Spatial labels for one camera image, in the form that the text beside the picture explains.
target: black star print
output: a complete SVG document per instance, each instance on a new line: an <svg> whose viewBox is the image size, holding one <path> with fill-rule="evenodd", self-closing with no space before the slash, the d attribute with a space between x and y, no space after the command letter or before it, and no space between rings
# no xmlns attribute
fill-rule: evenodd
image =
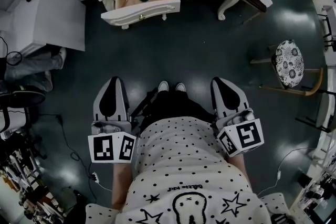
<svg viewBox="0 0 336 224"><path fill-rule="evenodd" d="M225 221L226 221L226 218L224 218L224 220L222 220L222 221L218 221L218 220L216 220L216 224L224 224Z"/></svg>
<svg viewBox="0 0 336 224"><path fill-rule="evenodd" d="M151 198L148 199L148 200L146 200L146 201L151 201L151 203L152 203L153 201L158 201L158 200L160 200L160 199L158 198L159 195L160 195L160 194L158 194L158 195L156 195L156 196L151 195Z"/></svg>
<svg viewBox="0 0 336 224"><path fill-rule="evenodd" d="M140 211L142 211L142 212L145 213L145 219L136 221L136 223L140 223L140 224L150 224L150 223L154 223L154 222L155 222L155 223L157 223L157 224L160 224L160 223L159 223L159 220L160 220L160 218L161 218L163 212L160 213L160 214L158 214L158 215L151 216L151 215L150 215L146 210L144 210L144 209L140 209Z"/></svg>
<svg viewBox="0 0 336 224"><path fill-rule="evenodd" d="M243 207L243 206L247 206L247 204L239 203L238 199L239 199L239 193L237 194L237 196L233 200L223 199L223 201L226 203L226 207L221 212L221 214L231 211L233 213L233 215L235 217L237 217L237 214L238 214L237 209L240 208L240 207Z"/></svg>

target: dark gray floor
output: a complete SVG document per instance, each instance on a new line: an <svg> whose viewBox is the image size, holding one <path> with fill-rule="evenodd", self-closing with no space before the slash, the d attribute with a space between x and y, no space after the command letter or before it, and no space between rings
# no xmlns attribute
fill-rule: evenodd
<svg viewBox="0 0 336 224"><path fill-rule="evenodd" d="M55 89L40 106L41 113L61 113L69 144L90 162L87 136L93 120L93 101L102 85L111 77L123 79L131 110L147 91L163 79L171 85L184 82L189 97L212 112L210 82L219 76L240 86L259 117L265 144L245 154L253 190L275 183L281 159L298 147L314 147L319 131L295 121L298 114L316 114L319 96L303 98L259 89L260 83L277 86L271 66L251 66L251 57L263 56L267 47L294 39L306 68L324 66L323 33L312 0L272 0L266 14L240 25L255 10L239 2L226 12L226 20L217 19L216 10L223 0L181 0L181 12L131 25L128 30L112 27L100 19L101 3L93 1L86 14L86 52L68 51L63 70L54 72ZM306 75L302 84L313 79ZM44 179L54 194L71 186L94 200L88 188L84 168L73 161L53 117L40 117L34 132L43 137L41 150L48 154ZM298 167L307 170L305 151L295 152L283 163L278 186L290 206L300 188L295 182ZM112 165L93 164L102 185L111 187ZM110 205L111 193L91 183L97 203ZM63 202L69 205L69 199Z"/></svg>

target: black and white marker cube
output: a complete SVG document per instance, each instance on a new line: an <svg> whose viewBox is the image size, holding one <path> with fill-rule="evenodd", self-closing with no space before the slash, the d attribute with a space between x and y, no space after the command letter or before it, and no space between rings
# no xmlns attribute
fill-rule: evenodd
<svg viewBox="0 0 336 224"><path fill-rule="evenodd" d="M88 136L93 163L131 163L136 137L126 132Z"/></svg>
<svg viewBox="0 0 336 224"><path fill-rule="evenodd" d="M251 151L264 143L260 120L225 126L217 140L230 157Z"/></svg>

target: wooden drawer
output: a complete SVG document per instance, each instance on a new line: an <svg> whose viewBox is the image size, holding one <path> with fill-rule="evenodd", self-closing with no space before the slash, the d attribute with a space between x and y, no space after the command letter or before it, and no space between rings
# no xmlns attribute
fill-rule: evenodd
<svg viewBox="0 0 336 224"><path fill-rule="evenodd" d="M146 18L166 13L179 12L180 0L115 0L115 10L101 14L111 25L125 26Z"/></svg>

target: floral cushion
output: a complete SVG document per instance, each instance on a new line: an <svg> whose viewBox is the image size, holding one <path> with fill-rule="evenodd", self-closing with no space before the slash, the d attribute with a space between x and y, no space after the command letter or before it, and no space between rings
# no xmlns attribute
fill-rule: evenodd
<svg viewBox="0 0 336 224"><path fill-rule="evenodd" d="M276 70L282 84L294 87L303 77L303 58L294 40L282 42L275 53Z"/></svg>

